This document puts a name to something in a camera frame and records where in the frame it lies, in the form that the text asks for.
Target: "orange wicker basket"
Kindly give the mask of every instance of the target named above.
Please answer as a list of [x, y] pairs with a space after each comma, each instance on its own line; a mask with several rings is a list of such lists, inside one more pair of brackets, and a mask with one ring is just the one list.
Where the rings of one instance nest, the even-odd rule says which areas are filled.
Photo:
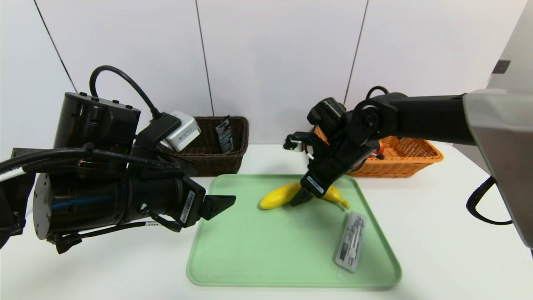
[[[327, 142], [327, 138], [320, 128], [316, 127], [315, 134]], [[348, 172], [353, 177], [381, 177], [400, 178], [411, 177], [428, 165], [444, 159], [427, 140], [390, 136], [381, 140], [385, 146], [384, 160], [369, 157], [366, 163], [356, 172]]]

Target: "green tray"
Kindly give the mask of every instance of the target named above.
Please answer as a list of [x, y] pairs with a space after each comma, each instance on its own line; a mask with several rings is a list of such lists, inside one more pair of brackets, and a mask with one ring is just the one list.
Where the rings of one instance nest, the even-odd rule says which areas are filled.
[[236, 195], [235, 204], [199, 224], [187, 275], [200, 286], [372, 287], [397, 284], [401, 267], [363, 197], [348, 176], [335, 182], [351, 209], [368, 217], [358, 269], [335, 264], [347, 213], [312, 199], [297, 207], [260, 210], [270, 191], [298, 175], [222, 175], [210, 194]]

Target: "yellow banana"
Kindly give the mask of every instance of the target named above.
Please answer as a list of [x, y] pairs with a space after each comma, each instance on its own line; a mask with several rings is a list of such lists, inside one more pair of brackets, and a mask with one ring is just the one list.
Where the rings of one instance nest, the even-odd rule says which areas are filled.
[[302, 186], [300, 185], [300, 182], [297, 181], [295, 183], [287, 184], [277, 188], [268, 193], [263, 200], [261, 200], [259, 206], [262, 209], [273, 209], [278, 206], [282, 206], [283, 204], [288, 203], [301, 187]]
[[[263, 200], [261, 200], [259, 206], [262, 209], [273, 209], [282, 206], [283, 204], [288, 203], [294, 197], [294, 195], [296, 195], [296, 193], [300, 190], [301, 187], [302, 186], [300, 185], [300, 182], [296, 181], [294, 183], [277, 188], [274, 191], [268, 193], [263, 198]], [[332, 202], [338, 202], [346, 209], [350, 208], [350, 204], [342, 198], [341, 191], [339, 191], [338, 188], [334, 187], [333, 185], [329, 187], [322, 199]]]
[[348, 201], [342, 198], [341, 191], [339, 191], [338, 188], [334, 187], [333, 185], [329, 186], [328, 191], [324, 197], [322, 197], [322, 199], [332, 202], [339, 202], [345, 209], [350, 209], [350, 204]]

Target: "wicker basket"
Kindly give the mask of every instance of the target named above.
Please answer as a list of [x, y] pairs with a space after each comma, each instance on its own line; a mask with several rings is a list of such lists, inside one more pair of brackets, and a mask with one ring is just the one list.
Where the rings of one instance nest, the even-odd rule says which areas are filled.
[[[327, 141], [320, 128], [316, 127], [314, 132]], [[361, 169], [347, 174], [353, 177], [411, 177], [428, 165], [444, 159], [442, 153], [427, 140], [390, 136], [381, 142], [385, 146], [384, 160], [369, 157]]]
[[226, 117], [195, 117], [201, 133], [180, 152], [174, 152], [160, 145], [159, 150], [178, 157], [173, 159], [192, 170], [192, 176], [218, 176], [236, 174], [248, 148], [248, 120], [244, 117], [230, 117], [235, 151], [223, 154], [215, 132]]

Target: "barcode label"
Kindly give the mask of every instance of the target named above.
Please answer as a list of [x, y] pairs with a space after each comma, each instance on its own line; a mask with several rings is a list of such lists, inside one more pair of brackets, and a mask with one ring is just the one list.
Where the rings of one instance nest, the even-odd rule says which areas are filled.
[[320, 192], [320, 194], [324, 192], [324, 189], [321, 186], [319, 186], [318, 183], [314, 181], [313, 178], [311, 178], [311, 176], [307, 176], [307, 181], [309, 181], [314, 187], [316, 187], [317, 190]]
[[181, 212], [180, 221], [182, 223], [185, 223], [187, 221], [187, 217], [189, 216], [189, 212], [191, 211], [192, 202], [195, 199], [196, 193], [193, 191], [189, 191], [189, 195], [187, 196], [187, 201], [185, 202], [185, 207], [183, 207], [183, 211]]

